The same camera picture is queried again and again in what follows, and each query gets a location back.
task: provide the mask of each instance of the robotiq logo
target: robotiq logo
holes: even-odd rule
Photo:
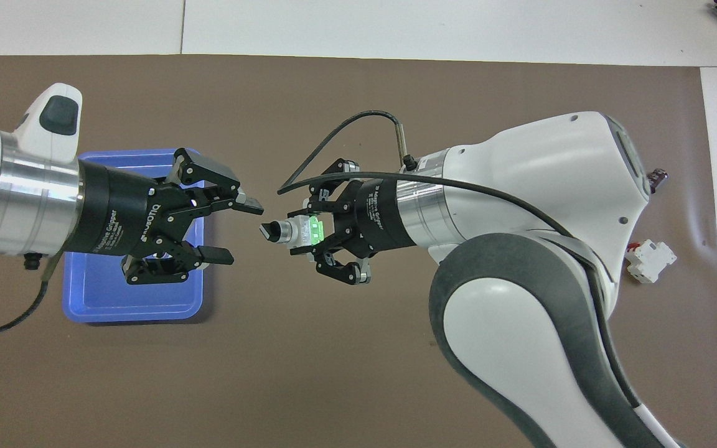
[[[156,218],[157,212],[159,212],[159,208],[162,207],[159,204],[154,204],[151,206],[151,210],[148,210],[148,216],[146,216],[146,227],[145,230],[143,230],[143,235],[140,237],[140,241],[146,242],[148,241],[148,230],[151,229],[151,224],[154,223],[154,218]]]

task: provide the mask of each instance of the black cable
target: black cable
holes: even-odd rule
[[[388,118],[389,120],[391,120],[391,122],[393,124],[395,124],[395,134],[396,134],[396,138],[398,138],[398,152],[400,153],[400,161],[401,161],[401,165],[402,165],[403,164],[402,159],[407,154],[407,150],[406,150],[406,137],[403,134],[403,128],[402,128],[402,124],[400,123],[400,120],[397,119],[393,114],[387,113],[387,111],[375,111],[375,110],[362,111],[361,113],[354,114],[350,118],[344,120],[342,122],[342,124],[338,125],[336,128],[334,128],[333,131],[330,132],[330,134],[328,134],[324,139],[322,139],[322,142],[319,145],[317,145],[317,147],[314,148],[313,151],[311,151],[311,154],[309,154],[309,156],[305,159],[304,162],[302,162],[302,164],[298,167],[298,169],[296,169],[295,172],[293,172],[293,175],[289,176],[289,179],[287,179],[287,181],[281,185],[281,187],[279,188],[279,191],[281,191],[281,189],[283,189],[283,188],[287,187],[288,185],[292,184],[293,182],[295,182],[295,179],[297,179],[297,177],[299,175],[301,175],[301,173],[306,169],[306,167],[308,167],[308,165],[311,163],[311,161],[313,161],[314,158],[319,154],[319,151],[322,151],[322,148],[324,148],[325,145],[327,145],[331,139],[333,139],[337,134],[339,134],[339,131],[346,128],[348,124],[353,123],[355,120],[360,119],[365,116],[382,116],[382,117]]]
[[[18,317],[16,317],[14,320],[11,320],[4,325],[0,325],[0,333],[22,323],[23,320],[28,318],[29,315],[31,315],[32,312],[37,309],[37,306],[39,306],[39,304],[43,301],[43,297],[45,297],[46,295],[46,290],[49,289],[49,279],[52,277],[52,273],[54,273],[54,268],[57,267],[57,262],[60,261],[62,253],[63,251],[60,250],[60,252],[55,254],[54,257],[49,258],[48,262],[46,263],[46,267],[43,270],[43,275],[40,275],[40,289],[38,289],[37,295],[35,296],[35,300],[32,301],[32,304],[29,306],[29,308],[26,309],[25,312],[22,312],[20,315],[18,315]]]
[[[503,201],[510,202],[515,206],[521,207],[524,210],[532,213],[536,218],[546,222],[546,224],[553,229],[557,230],[558,233],[565,237],[574,238],[569,230],[561,226],[555,219],[552,219],[549,215],[542,212],[538,207],[526,202],[523,199],[517,198],[514,195],[505,193],[504,191],[495,190],[494,188],[484,187],[482,185],[471,184],[470,182],[463,182],[460,180],[453,179],[442,179],[430,176],[422,175],[409,175],[405,173],[384,173],[376,171],[354,171],[351,173],[331,173],[327,175],[319,175],[309,179],[305,179],[295,184],[288,184],[284,187],[279,188],[279,195],[284,195],[288,191],[295,190],[296,188],[306,187],[307,185],[315,184],[315,182],[327,182],[330,180],[348,180],[348,179],[394,179],[394,180],[405,180],[410,182],[421,182],[422,184],[434,184],[443,185],[445,187],[461,188],[463,190],[475,191],[484,195],[493,196],[495,198],[502,199]]]

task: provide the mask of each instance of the black button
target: black button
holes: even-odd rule
[[[46,131],[61,136],[72,136],[77,133],[77,114],[79,105],[76,101],[55,95],[49,98],[43,112],[40,113],[40,125]]]

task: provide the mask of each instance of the blue bin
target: blue bin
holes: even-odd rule
[[[168,175],[175,149],[93,151],[83,161],[134,171],[149,177]],[[203,182],[194,187],[203,187]],[[197,218],[185,239],[193,246],[204,242],[204,221]],[[203,301],[203,272],[194,270],[183,283],[127,284],[123,257],[68,252],[63,278],[63,311],[74,322],[125,322],[186,319]]]

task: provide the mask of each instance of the brown work surface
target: brown work surface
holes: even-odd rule
[[[37,312],[0,334],[0,446],[529,446],[436,346],[427,252],[380,253],[372,283],[350,287],[259,233],[305,196],[276,187],[335,125],[370,108],[401,119],[416,156],[572,111],[619,119],[646,168],[672,175],[634,239],[666,241],[679,260],[651,286],[625,274],[614,340],[669,432],[717,446],[717,239],[697,68],[0,57],[0,129],[53,82],[85,95],[80,152],[193,147],[230,166],[267,212],[209,218],[208,244],[236,262],[205,272],[197,323],[75,324],[58,269]],[[340,156],[396,170],[392,127],[356,123],[307,174]],[[21,264],[0,257],[0,323],[37,291]]]

